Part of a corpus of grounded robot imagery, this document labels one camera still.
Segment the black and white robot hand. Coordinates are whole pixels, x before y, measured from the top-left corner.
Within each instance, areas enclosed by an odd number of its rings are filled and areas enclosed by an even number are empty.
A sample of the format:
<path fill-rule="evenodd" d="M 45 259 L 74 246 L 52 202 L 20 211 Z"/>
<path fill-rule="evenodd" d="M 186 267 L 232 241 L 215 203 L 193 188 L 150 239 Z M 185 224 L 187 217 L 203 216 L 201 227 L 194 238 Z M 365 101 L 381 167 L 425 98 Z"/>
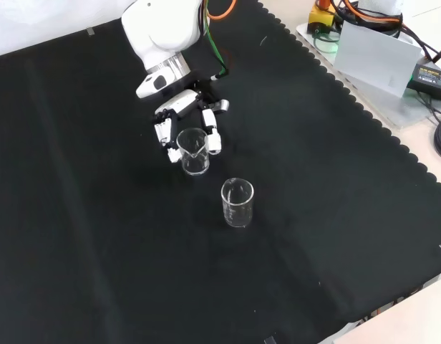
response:
<path fill-rule="evenodd" d="M 194 82 L 188 89 L 161 105 L 152 117 L 152 124 L 159 144 L 167 152 L 169 160 L 177 163 L 182 158 L 176 142 L 177 124 L 194 109 L 200 111 L 202 128 L 208 135 L 209 154 L 218 155 L 222 150 L 222 143 L 216 115 L 226 112 L 229 106 L 229 101 L 217 97 L 210 81 L 206 80 Z"/>

